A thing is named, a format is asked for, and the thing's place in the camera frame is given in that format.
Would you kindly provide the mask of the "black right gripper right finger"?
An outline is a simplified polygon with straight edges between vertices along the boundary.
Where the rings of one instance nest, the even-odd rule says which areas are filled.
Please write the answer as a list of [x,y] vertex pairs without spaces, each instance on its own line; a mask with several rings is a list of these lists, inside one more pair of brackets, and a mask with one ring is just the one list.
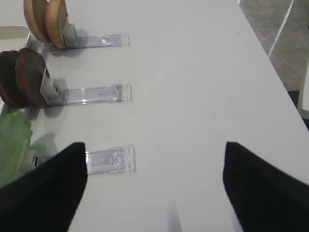
[[226,143],[223,184],[243,231],[309,230],[308,185],[239,143]]

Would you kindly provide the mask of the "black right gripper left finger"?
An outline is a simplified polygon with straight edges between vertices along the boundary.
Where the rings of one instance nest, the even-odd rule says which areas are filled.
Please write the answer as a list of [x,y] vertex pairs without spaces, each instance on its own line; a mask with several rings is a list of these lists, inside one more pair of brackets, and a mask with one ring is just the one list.
[[84,143],[73,143],[0,190],[2,232],[67,232],[87,184]]

